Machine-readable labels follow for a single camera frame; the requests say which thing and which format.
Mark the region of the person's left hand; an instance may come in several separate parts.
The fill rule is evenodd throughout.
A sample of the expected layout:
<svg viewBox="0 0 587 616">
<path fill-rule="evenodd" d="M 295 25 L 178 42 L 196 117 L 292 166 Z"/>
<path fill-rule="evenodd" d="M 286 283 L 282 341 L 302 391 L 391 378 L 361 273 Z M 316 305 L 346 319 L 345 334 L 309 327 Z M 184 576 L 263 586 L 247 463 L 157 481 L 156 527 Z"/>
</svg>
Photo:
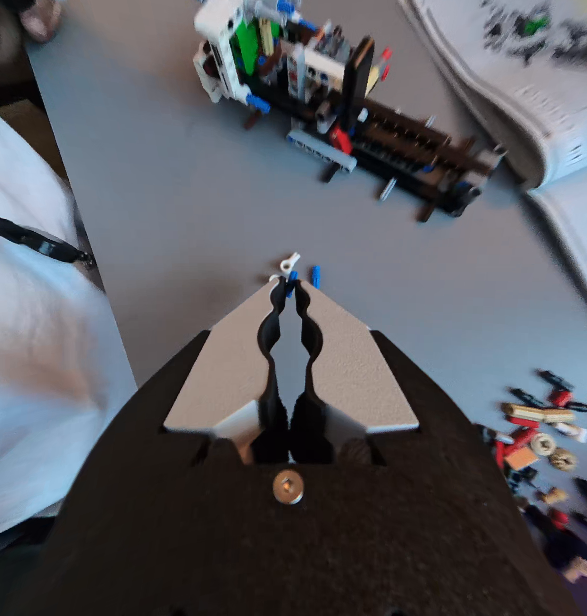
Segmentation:
<svg viewBox="0 0 587 616">
<path fill-rule="evenodd" d="M 64 15 L 64 1 L 28 1 L 19 11 L 19 18 L 28 37 L 37 44 L 46 44 L 56 35 Z"/>
</svg>

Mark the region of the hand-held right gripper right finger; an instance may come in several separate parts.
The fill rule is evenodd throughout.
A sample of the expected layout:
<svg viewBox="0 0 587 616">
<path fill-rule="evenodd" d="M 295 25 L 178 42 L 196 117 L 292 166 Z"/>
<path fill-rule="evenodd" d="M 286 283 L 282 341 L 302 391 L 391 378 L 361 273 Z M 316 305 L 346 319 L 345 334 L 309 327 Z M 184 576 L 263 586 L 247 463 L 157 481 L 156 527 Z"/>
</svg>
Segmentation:
<svg viewBox="0 0 587 616">
<path fill-rule="evenodd" d="M 289 452 L 300 464 L 382 464 L 375 435 L 420 427 L 373 332 L 306 282 L 295 288 L 305 388 L 289 424 Z"/>
</svg>

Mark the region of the partly built lego truck model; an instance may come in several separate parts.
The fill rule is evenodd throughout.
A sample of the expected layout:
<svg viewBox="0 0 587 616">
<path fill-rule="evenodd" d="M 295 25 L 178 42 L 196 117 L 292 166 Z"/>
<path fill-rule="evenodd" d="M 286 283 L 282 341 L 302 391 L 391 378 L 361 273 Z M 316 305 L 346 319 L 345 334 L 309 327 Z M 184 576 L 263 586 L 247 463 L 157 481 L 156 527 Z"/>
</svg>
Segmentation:
<svg viewBox="0 0 587 616">
<path fill-rule="evenodd" d="M 270 111 L 291 119 L 296 145 L 328 164 L 322 181 L 356 169 L 419 198 L 426 222 L 441 210 L 453 218 L 482 193 L 505 158 L 500 145 L 474 151 L 433 127 L 370 98 L 390 72 L 392 50 L 374 59 L 375 42 L 357 44 L 328 20 L 304 19 L 301 1 L 202 1 L 194 17 L 201 35 L 193 58 L 212 103 L 234 100 L 251 109 L 245 129 Z"/>
</svg>

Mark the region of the pile of blue red lego pieces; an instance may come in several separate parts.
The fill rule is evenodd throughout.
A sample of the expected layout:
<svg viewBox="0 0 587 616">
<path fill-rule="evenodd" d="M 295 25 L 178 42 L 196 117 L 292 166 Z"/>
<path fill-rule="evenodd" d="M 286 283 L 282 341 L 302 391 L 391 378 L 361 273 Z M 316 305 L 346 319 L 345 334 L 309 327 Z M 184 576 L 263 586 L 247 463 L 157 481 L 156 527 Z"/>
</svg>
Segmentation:
<svg viewBox="0 0 587 616">
<path fill-rule="evenodd" d="M 545 398 L 521 388 L 507 389 L 514 400 L 502 403 L 500 409 L 511 432 L 479 423 L 474 426 L 489 448 L 518 510 L 520 499 L 527 498 L 543 511 L 566 514 L 571 530 L 574 531 L 572 522 L 587 529 L 587 508 L 584 512 L 560 509 L 570 501 L 571 494 L 559 486 L 543 483 L 540 466 L 546 463 L 568 475 L 576 496 L 587 505 L 587 479 L 575 474 L 579 459 L 559 440 L 587 443 L 587 428 L 576 422 L 578 415 L 587 415 L 587 404 L 574 398 L 574 385 L 563 376 L 551 370 L 537 370 L 536 374 L 549 388 Z"/>
</svg>

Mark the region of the purple cloth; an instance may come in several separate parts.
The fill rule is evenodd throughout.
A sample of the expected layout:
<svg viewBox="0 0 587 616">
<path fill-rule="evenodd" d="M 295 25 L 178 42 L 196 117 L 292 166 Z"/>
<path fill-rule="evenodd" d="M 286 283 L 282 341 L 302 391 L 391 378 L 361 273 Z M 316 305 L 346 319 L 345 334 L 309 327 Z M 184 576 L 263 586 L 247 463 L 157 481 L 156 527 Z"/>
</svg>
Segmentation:
<svg viewBox="0 0 587 616">
<path fill-rule="evenodd" d="M 566 584 L 583 615 L 587 615 L 587 542 L 568 527 L 568 516 L 543 511 L 527 498 L 518 505 L 527 524 L 535 529 L 547 562 Z"/>
</svg>

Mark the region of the white shirt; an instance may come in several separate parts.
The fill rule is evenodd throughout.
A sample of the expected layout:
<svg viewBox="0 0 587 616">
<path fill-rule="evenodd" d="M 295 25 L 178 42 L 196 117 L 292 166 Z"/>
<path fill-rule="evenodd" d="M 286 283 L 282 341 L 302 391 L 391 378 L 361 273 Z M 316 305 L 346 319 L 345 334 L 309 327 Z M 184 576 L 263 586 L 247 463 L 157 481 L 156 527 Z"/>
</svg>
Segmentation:
<svg viewBox="0 0 587 616">
<path fill-rule="evenodd" d="M 66 497 L 136 389 L 85 267 L 0 236 L 0 534 Z"/>
</svg>

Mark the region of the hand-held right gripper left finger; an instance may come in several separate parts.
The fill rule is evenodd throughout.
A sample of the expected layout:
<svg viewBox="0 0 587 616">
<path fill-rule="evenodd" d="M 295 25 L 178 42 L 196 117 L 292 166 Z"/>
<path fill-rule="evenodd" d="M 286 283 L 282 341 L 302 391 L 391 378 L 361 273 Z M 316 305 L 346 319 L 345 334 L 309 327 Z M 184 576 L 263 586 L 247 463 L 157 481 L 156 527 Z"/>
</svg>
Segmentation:
<svg viewBox="0 0 587 616">
<path fill-rule="evenodd" d="M 212 327 L 164 420 L 166 431 L 228 439 L 244 464 L 258 461 L 253 443 L 286 429 L 271 355 L 285 302 L 285 279 L 274 278 Z"/>
</svg>

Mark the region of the open lego instruction booklet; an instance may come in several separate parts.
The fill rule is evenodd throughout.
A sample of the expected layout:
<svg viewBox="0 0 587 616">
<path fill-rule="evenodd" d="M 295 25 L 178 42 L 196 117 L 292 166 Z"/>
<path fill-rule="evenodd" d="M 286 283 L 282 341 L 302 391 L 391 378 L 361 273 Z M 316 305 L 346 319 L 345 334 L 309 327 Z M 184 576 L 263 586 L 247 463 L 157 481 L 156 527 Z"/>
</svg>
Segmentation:
<svg viewBox="0 0 587 616">
<path fill-rule="evenodd" d="M 399 1 L 587 294 L 587 1 Z"/>
</svg>

